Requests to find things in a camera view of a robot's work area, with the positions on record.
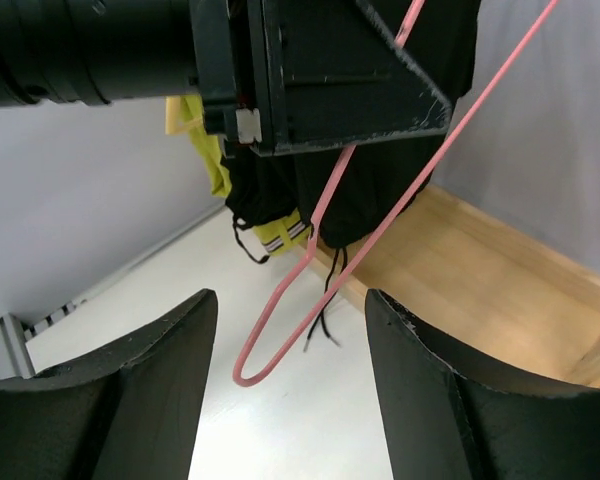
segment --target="wooden floor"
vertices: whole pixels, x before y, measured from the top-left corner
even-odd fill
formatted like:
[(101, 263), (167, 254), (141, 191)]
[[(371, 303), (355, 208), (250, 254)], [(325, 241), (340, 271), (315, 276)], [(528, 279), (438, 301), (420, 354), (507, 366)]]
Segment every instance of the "wooden floor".
[[(330, 265), (322, 248), (313, 267)], [(485, 353), (600, 386), (600, 277), (441, 189), (418, 197), (354, 277), (342, 293), (358, 308), (380, 288)]]

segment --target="black strap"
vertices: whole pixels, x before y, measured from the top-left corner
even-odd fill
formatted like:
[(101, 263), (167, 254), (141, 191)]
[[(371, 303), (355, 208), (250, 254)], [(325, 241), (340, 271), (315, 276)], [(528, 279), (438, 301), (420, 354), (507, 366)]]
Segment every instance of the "black strap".
[(237, 216), (233, 216), (233, 235), (236, 239), (236, 243), (240, 246), (240, 248), (242, 248), (242, 250), (245, 251), (245, 253), (247, 254), (247, 256), (255, 263), (257, 263), (258, 265), (263, 265), (265, 263), (267, 263), (267, 261), (269, 261), (269, 255), (265, 255), (264, 257), (257, 259), (256, 257), (254, 257), (251, 252), (249, 251), (249, 249), (247, 249), (247, 247), (245, 246), (244, 243), (242, 243), (242, 240), (240, 239), (240, 233), (239, 230), (245, 231), (248, 230), (249, 227), (248, 224), (246, 223), (240, 223), (240, 219)]

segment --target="metal vent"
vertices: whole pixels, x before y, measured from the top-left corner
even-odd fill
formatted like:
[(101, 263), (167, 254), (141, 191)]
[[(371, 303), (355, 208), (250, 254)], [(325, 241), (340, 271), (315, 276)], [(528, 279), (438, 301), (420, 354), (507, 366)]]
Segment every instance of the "metal vent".
[(11, 377), (29, 378), (33, 374), (22, 323), (7, 314), (0, 318), (0, 380)]

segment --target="white wall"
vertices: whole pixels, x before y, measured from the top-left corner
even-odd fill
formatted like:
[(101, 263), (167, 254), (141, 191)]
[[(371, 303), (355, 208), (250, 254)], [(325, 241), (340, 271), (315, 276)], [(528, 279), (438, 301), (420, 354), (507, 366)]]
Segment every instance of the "white wall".
[(0, 110), (0, 315), (51, 313), (217, 200), (164, 100)]
[[(483, 0), (466, 112), (548, 0)], [(600, 272), (600, 0), (562, 0), (435, 181)]]

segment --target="black cord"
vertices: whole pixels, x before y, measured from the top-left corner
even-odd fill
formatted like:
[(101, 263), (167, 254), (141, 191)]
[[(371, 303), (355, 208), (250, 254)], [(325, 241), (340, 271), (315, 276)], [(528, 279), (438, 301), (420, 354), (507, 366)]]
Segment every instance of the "black cord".
[[(331, 283), (331, 278), (333, 277), (333, 275), (336, 271), (336, 267), (338, 266), (338, 257), (340, 256), (340, 250), (342, 250), (342, 267), (340, 269), (340, 273), (342, 273), (344, 271), (344, 269), (347, 268), (347, 265), (349, 264), (349, 256), (347, 254), (347, 249), (346, 248), (342, 248), (342, 249), (337, 248), (335, 255), (333, 257), (333, 262), (331, 263), (331, 271), (329, 272), (329, 275), (327, 275), (327, 279), (324, 284), (324, 293), (327, 293), (327, 291), (329, 290), (329, 284)], [(304, 346), (305, 352), (309, 348), (309, 342), (311, 341), (313, 332), (315, 331), (318, 324), (320, 324), (322, 326), (322, 331), (324, 332), (325, 336), (329, 340), (331, 340), (333, 343), (335, 343), (337, 346), (340, 346), (340, 343), (335, 338), (333, 338), (333, 336), (329, 332), (329, 329), (327, 328), (327, 321), (325, 318), (325, 310), (326, 310), (327, 306), (333, 300), (333, 297), (335, 297), (335, 293), (327, 301), (327, 303), (322, 308), (322, 310), (320, 311), (320, 313), (318, 314), (316, 319), (313, 321), (313, 324), (311, 325), (311, 328), (309, 329), (309, 333), (307, 334), (307, 341), (305, 342), (305, 346)]]

